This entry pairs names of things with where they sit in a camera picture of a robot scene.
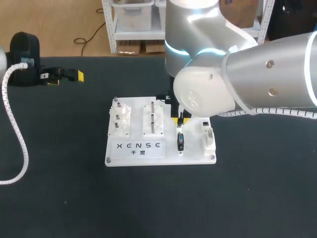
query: white storage bin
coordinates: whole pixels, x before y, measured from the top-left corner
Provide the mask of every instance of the white storage bin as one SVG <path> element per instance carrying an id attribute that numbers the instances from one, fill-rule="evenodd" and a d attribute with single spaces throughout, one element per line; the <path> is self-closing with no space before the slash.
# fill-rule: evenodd
<path id="1" fill-rule="evenodd" d="M 165 31 L 166 0 L 155 0 L 155 5 L 159 9 L 160 26 L 162 31 Z"/>
<path id="2" fill-rule="evenodd" d="M 112 2 L 121 31 L 149 31 L 152 26 L 152 6 L 154 0 L 143 3 L 117 4 Z"/>

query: white assembly board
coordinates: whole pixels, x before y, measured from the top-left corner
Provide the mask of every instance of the white assembly board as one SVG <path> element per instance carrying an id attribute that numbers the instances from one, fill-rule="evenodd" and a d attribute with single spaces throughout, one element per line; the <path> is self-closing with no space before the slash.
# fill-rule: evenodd
<path id="1" fill-rule="evenodd" d="M 106 166 L 147 165 L 195 165 L 215 164 L 215 144 L 208 156 L 204 155 L 202 124 L 209 118 L 192 118 L 183 125 L 185 150 L 182 155 L 177 149 L 176 123 L 170 117 L 170 105 L 156 101 L 155 97 L 118 98 L 112 102 L 127 105 L 131 109 L 130 125 L 124 133 L 117 133 L 115 117 L 111 116 L 106 147 Z M 151 133 L 151 102 L 155 104 L 155 131 Z"/>

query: white cable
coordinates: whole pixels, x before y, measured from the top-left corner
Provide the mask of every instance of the white cable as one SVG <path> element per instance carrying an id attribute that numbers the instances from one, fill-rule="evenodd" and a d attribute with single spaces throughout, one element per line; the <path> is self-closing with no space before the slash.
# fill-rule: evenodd
<path id="1" fill-rule="evenodd" d="M 4 107 L 6 110 L 6 113 L 8 114 L 8 117 L 10 119 L 11 125 L 13 127 L 13 130 L 20 142 L 21 145 L 21 149 L 23 152 L 23 158 L 24 158 L 24 163 L 23 163 L 23 167 L 21 172 L 13 179 L 10 180 L 5 180 L 5 181 L 0 181 L 0 185 L 5 185 L 5 184 L 12 184 L 14 182 L 17 182 L 20 178 L 23 177 L 23 175 L 25 174 L 28 165 L 29 165 L 29 154 L 28 154 L 28 150 L 26 148 L 26 144 L 24 142 L 23 136 L 20 132 L 20 129 L 18 127 L 18 124 L 15 121 L 15 118 L 13 116 L 11 107 L 10 107 L 10 103 L 9 103 L 9 98 L 8 98 L 8 92 L 7 92 L 7 85 L 8 85 L 8 81 L 10 78 L 10 75 L 16 71 L 17 69 L 25 69 L 28 67 L 27 63 L 18 63 L 18 64 L 14 64 L 12 65 L 5 73 L 4 77 L 3 77 L 3 81 L 2 81 L 2 99 L 3 99 L 3 103 L 4 103 Z"/>
<path id="2" fill-rule="evenodd" d="M 252 111 L 255 114 L 274 114 L 274 115 L 286 115 L 286 116 L 294 116 L 308 119 L 317 119 L 317 113 L 305 112 L 295 109 L 284 109 L 284 108 L 253 108 Z M 244 110 L 231 111 L 221 113 L 218 116 L 220 117 L 235 117 L 241 115 L 247 115 L 248 113 Z"/>

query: screw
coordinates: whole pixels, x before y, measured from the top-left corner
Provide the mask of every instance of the screw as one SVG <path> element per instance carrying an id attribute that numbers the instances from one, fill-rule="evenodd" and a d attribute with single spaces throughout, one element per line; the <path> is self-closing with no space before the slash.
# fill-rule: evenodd
<path id="1" fill-rule="evenodd" d="M 274 66 L 274 61 L 269 60 L 268 62 L 266 62 L 266 67 L 267 68 L 272 68 Z"/>
<path id="2" fill-rule="evenodd" d="M 268 94 L 272 97 L 276 96 L 278 94 L 278 91 L 275 90 L 274 88 L 271 88 L 269 91 L 268 91 Z"/>

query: wooden floor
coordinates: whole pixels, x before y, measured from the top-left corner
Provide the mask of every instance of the wooden floor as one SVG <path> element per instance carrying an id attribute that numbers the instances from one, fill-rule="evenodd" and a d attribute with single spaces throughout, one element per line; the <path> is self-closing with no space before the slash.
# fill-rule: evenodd
<path id="1" fill-rule="evenodd" d="M 73 39 L 89 39 L 105 22 L 101 0 L 0 0 L 0 45 L 6 51 L 12 36 L 24 31 L 36 35 L 41 56 L 80 56 L 82 45 Z M 106 26 L 85 48 L 84 56 L 114 56 Z"/>

